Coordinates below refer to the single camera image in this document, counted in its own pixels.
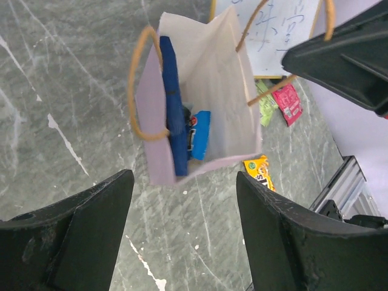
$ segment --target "blue snack bag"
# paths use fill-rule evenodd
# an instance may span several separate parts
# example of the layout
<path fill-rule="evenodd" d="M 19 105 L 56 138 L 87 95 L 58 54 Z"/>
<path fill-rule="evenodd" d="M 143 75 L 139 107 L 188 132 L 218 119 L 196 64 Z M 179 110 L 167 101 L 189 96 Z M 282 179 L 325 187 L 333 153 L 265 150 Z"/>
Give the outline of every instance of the blue snack bag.
<path fill-rule="evenodd" d="M 163 83 L 166 91 L 167 128 L 170 131 L 169 141 L 174 159 L 176 176 L 188 175 L 187 163 L 187 130 L 179 89 L 176 56 L 168 36 L 160 37 L 160 50 L 163 58 Z"/>
<path fill-rule="evenodd" d="M 209 131 L 210 111 L 200 111 L 192 116 L 189 134 L 187 135 L 187 150 L 191 158 L 204 160 Z"/>

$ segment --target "black plastic part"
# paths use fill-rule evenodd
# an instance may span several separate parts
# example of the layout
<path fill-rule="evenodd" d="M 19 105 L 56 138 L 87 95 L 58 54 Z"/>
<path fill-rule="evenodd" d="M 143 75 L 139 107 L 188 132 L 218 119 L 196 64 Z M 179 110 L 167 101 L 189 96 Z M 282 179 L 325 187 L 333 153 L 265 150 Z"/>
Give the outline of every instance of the black plastic part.
<path fill-rule="evenodd" d="M 385 217 L 370 215 L 355 215 L 351 219 L 345 219 L 345 222 L 371 229 L 382 229 L 388 224 L 388 220 Z"/>
<path fill-rule="evenodd" d="M 255 290 L 387 289 L 388 229 L 319 215 L 243 172 L 236 186 Z"/>
<path fill-rule="evenodd" d="M 134 177 L 123 170 L 60 202 L 0 222 L 1 290 L 109 290 Z"/>
<path fill-rule="evenodd" d="M 388 0 L 291 48 L 282 65 L 379 116 L 388 115 Z"/>
<path fill-rule="evenodd" d="M 340 210 L 338 209 L 334 200 L 331 200 L 331 199 L 327 200 L 326 204 L 319 211 L 319 214 L 330 217 L 338 221 L 343 221 Z"/>

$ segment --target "marble surface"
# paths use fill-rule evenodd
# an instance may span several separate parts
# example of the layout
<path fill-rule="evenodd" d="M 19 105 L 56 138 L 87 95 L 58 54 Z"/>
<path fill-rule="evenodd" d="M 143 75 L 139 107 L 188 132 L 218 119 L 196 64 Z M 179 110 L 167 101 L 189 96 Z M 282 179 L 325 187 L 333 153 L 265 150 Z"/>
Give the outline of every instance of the marble surface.
<path fill-rule="evenodd" d="M 0 219 L 132 169 L 111 290 L 245 290 L 251 277 L 235 193 L 242 165 L 175 188 L 150 186 L 129 126 L 131 52 L 163 11 L 207 22 L 210 1 L 1 1 Z M 307 85 L 295 86 L 304 113 L 288 128 L 276 112 L 263 152 L 277 191 L 308 207 L 342 159 Z"/>

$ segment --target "candy bag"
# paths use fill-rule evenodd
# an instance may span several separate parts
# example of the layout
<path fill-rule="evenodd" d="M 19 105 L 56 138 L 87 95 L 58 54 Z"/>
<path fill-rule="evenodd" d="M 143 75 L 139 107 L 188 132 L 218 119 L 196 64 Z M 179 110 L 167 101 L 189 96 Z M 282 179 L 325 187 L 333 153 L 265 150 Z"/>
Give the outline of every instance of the candy bag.
<path fill-rule="evenodd" d="M 268 189 L 274 192 L 276 191 L 275 186 L 273 185 L 273 182 L 271 180 L 271 176 L 269 175 L 269 163 L 267 156 L 263 155 L 258 159 L 247 160 L 243 163 L 245 166 L 245 170 L 251 177 L 255 178 L 261 184 L 267 186 Z"/>

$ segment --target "rope handle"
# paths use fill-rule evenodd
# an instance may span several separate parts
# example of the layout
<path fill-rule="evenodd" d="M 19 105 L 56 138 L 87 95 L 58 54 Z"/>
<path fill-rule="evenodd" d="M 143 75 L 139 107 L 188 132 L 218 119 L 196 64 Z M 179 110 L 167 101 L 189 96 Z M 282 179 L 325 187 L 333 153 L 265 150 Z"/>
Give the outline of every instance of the rope handle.
<path fill-rule="evenodd" d="M 127 85 L 127 99 L 128 99 L 128 109 L 129 109 L 129 116 L 130 116 L 130 122 L 133 130 L 135 131 L 136 135 L 145 140 L 145 141 L 157 141 L 159 139 L 163 139 L 166 136 L 169 135 L 169 130 L 164 129 L 161 132 L 155 134 L 155 135 L 149 135 L 147 133 L 144 133 L 141 131 L 138 122 L 136 120 L 136 106 L 135 106 L 135 98 L 133 94 L 133 87 L 135 83 L 135 74 L 136 69 L 139 66 L 139 61 L 141 57 L 141 53 L 144 50 L 144 46 L 147 42 L 148 37 L 151 36 L 153 45 L 156 49 L 156 54 L 158 55 L 160 67 L 163 68 L 163 59 L 162 59 L 162 51 L 160 51 L 159 47 L 159 37 L 156 33 L 155 29 L 153 29 L 152 26 L 148 25 L 144 27 L 142 30 L 140 37 L 138 39 L 138 43 L 136 44 L 135 49 L 132 53 L 132 60 L 131 60 L 131 66 L 129 67 L 129 74 L 128 74 L 128 85 Z"/>
<path fill-rule="evenodd" d="M 268 0 L 261 0 L 259 5 L 256 7 L 255 11 L 253 11 L 251 17 L 248 20 L 247 26 L 245 27 L 241 39 L 238 42 L 238 45 L 236 46 L 236 52 L 239 52 L 241 47 L 244 44 L 244 40 L 247 36 L 247 32 L 252 25 L 253 20 L 255 19 L 257 13 L 262 9 L 262 7 L 265 5 L 265 3 L 268 2 Z M 335 28 L 335 6 L 333 0 L 325 0 L 325 6 L 326 6 L 326 33 L 324 36 L 324 41 L 329 41 L 333 37 L 334 28 Z M 296 79 L 296 75 L 292 74 L 288 76 L 286 79 L 278 83 L 277 85 L 273 86 L 271 89 L 267 90 L 266 92 L 258 95 L 256 98 L 250 100 L 248 102 L 248 106 L 254 105 L 254 103 L 257 103 L 260 101 L 261 98 L 267 96 L 268 94 L 272 94 L 273 92 L 279 90 L 281 87 L 284 87 L 288 83 L 292 82 L 294 79 Z"/>

